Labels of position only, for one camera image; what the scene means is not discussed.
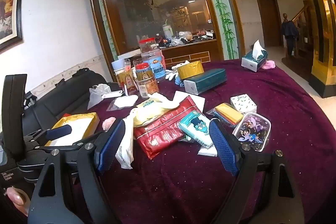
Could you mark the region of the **person left hand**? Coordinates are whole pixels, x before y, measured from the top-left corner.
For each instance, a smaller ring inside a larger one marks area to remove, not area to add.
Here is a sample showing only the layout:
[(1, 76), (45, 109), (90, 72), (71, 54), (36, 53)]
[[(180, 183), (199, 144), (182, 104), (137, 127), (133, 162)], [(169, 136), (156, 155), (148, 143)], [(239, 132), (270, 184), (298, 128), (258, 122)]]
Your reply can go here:
[(29, 214), (30, 199), (28, 195), (21, 189), (9, 187), (6, 190), (8, 198), (12, 201), (14, 206), (25, 216)]

